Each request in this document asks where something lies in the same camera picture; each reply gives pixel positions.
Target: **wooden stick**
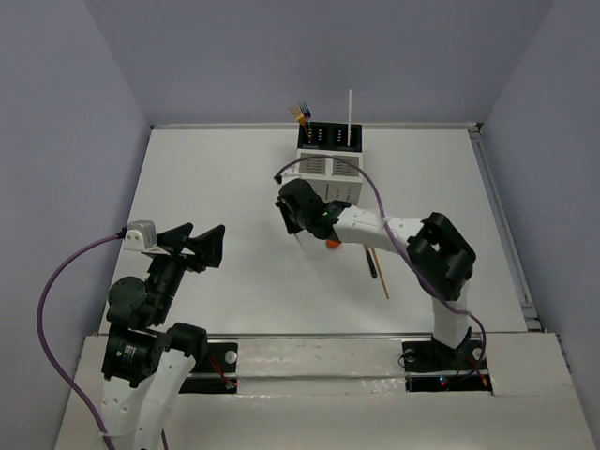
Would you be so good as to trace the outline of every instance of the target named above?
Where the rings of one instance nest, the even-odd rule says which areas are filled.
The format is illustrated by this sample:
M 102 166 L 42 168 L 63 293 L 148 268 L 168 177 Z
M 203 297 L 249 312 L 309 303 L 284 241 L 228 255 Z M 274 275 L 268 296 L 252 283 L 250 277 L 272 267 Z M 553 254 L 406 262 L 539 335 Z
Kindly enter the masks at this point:
M 373 260 L 375 261 L 375 266 L 377 267 L 377 272 L 379 272 L 379 279 L 382 281 L 383 292 L 385 293 L 385 298 L 390 299 L 390 294 L 387 291 L 387 286 L 385 284 L 385 279 L 383 279 L 382 267 L 379 264 L 379 258 L 377 257 L 377 253 L 375 252 L 375 248 L 372 247 L 371 251 L 373 252 Z

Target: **gray wall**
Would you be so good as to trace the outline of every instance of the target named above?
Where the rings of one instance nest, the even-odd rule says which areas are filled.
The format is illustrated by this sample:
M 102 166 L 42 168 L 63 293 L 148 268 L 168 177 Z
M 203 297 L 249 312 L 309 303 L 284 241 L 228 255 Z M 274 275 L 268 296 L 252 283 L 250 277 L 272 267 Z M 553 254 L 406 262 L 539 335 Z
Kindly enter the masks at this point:
M 3 449 L 49 449 L 68 389 L 38 344 L 45 280 L 127 220 L 148 127 L 85 4 L 0 2 L 0 386 Z M 73 371 L 98 325 L 118 246 L 69 268 L 46 314 Z
M 146 119 L 483 121 L 551 0 L 86 0 Z
M 484 128 L 543 324 L 600 447 L 600 2 L 557 0 Z

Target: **white stick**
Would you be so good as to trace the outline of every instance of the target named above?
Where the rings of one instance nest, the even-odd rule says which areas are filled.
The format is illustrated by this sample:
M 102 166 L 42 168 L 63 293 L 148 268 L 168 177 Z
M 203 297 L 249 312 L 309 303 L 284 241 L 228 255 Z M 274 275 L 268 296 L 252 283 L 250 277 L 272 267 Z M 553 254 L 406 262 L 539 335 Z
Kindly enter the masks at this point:
M 348 146 L 350 147 L 350 124 L 353 116 L 353 90 L 348 91 Z

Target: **orange object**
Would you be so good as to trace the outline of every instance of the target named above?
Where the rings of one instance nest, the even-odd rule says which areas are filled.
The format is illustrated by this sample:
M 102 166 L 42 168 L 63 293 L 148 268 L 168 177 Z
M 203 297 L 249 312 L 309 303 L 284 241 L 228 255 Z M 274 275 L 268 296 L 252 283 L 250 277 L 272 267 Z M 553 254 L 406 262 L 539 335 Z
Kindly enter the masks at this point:
M 339 247 L 340 244 L 341 244 L 341 242 L 332 241 L 331 239 L 327 239 L 325 241 L 325 245 L 328 246 L 329 248 L 337 248 L 337 247 Z

